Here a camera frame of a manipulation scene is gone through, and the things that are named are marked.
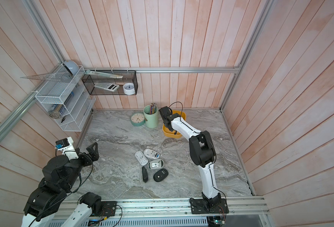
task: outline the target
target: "wire rack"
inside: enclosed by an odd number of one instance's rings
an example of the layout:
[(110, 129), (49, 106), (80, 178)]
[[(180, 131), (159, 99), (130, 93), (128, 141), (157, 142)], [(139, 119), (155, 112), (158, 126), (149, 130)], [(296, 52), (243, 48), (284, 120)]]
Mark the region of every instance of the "wire rack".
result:
[[(36, 99), (43, 104), (63, 104), (71, 91), (75, 88), (80, 78), (85, 73), (84, 67), (79, 65), (79, 71), (67, 82), (47, 81), (46, 84), (38, 91)], [(67, 73), (65, 67), (60, 67), (56, 73)]]
[[(95, 71), (122, 75), (123, 78), (111, 79), (111, 78), (106, 78), (106, 77), (99, 76), (99, 75), (85, 74), (82, 78), (82, 82), (84, 83), (90, 95), (126, 95), (123, 90), (123, 85), (125, 83), (133, 83), (134, 90), (135, 90), (134, 95), (137, 94), (138, 82), (137, 82), (137, 76), (134, 70), (95, 70)], [(119, 85), (119, 88), (116, 91), (111, 92), (108, 90), (104, 90), (104, 89), (95, 87), (95, 84), (98, 84), (98, 83), (117, 84)]]

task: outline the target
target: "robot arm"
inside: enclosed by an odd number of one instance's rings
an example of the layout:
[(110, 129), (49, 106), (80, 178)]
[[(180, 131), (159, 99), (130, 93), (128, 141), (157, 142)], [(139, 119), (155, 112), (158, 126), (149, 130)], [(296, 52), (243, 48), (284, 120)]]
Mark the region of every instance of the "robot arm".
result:
[(74, 149), (73, 142), (71, 137), (56, 141), (56, 149), (64, 155), (51, 158), (42, 169), (44, 178), (28, 198), (22, 227), (48, 226), (67, 193), (72, 192), (82, 168), (99, 159), (97, 143), (86, 148), (86, 154)]
[(198, 166), (202, 180), (202, 197), (207, 211), (211, 211), (221, 200), (216, 189), (214, 175), (215, 148), (208, 131), (200, 131), (188, 124), (177, 113), (173, 114), (169, 107), (159, 110), (165, 127), (170, 131), (178, 131), (190, 144), (190, 157)]

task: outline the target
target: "white wire shelf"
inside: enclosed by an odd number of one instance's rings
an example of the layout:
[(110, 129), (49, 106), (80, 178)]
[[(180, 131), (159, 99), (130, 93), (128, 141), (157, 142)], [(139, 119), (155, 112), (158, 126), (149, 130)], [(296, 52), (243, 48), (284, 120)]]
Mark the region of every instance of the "white wire shelf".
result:
[[(60, 67), (56, 73), (67, 72), (65, 67)], [(57, 81), (47, 81), (46, 84), (38, 91), (36, 98), (40, 103), (49, 104), (63, 104), (71, 91), (75, 88), (76, 84), (79, 82), (80, 78), (85, 73), (82, 65), (76, 75), (71, 79), (69, 83), (67, 82), (57, 82)]]
[(81, 106), (76, 119), (69, 122), (68, 124), (62, 125), (61, 129), (64, 131), (81, 131), (95, 101), (95, 97), (93, 97), (93, 99), (86, 99), (83, 102), (83, 105)]

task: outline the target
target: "pen holder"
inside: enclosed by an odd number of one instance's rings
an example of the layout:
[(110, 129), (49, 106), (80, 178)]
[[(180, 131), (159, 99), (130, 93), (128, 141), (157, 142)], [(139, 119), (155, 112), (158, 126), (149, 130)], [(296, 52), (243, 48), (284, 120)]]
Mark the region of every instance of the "pen holder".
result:
[(158, 108), (156, 109), (156, 112), (154, 114), (149, 114), (149, 111), (150, 111), (150, 106), (147, 105), (143, 111), (144, 119), (146, 121), (146, 126), (148, 128), (155, 128), (158, 125), (158, 115), (159, 115)]

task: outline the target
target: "gray marble surface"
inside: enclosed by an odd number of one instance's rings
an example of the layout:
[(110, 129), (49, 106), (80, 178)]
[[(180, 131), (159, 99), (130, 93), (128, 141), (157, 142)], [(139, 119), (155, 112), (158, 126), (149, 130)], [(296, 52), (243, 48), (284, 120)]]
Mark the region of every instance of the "gray marble surface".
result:
[[(100, 158), (94, 162), (90, 178), (77, 193), (67, 199), (78, 199), (91, 191), (103, 199), (201, 197), (202, 184), (198, 167), (190, 158), (188, 141), (181, 137), (165, 137), (162, 120), (154, 129), (146, 125), (134, 127), (130, 116), (137, 111), (97, 111), (83, 141), (81, 152), (93, 142), (98, 143)], [(251, 191), (238, 161), (237, 151), (229, 137), (219, 110), (186, 110), (186, 121), (195, 128), (210, 132), (216, 150), (215, 178), (218, 189), (226, 196), (248, 196)], [(142, 180), (142, 166), (135, 152), (151, 148), (161, 154), (168, 177), (157, 183), (147, 170), (149, 181)], [(82, 170), (82, 178), (91, 166)]]

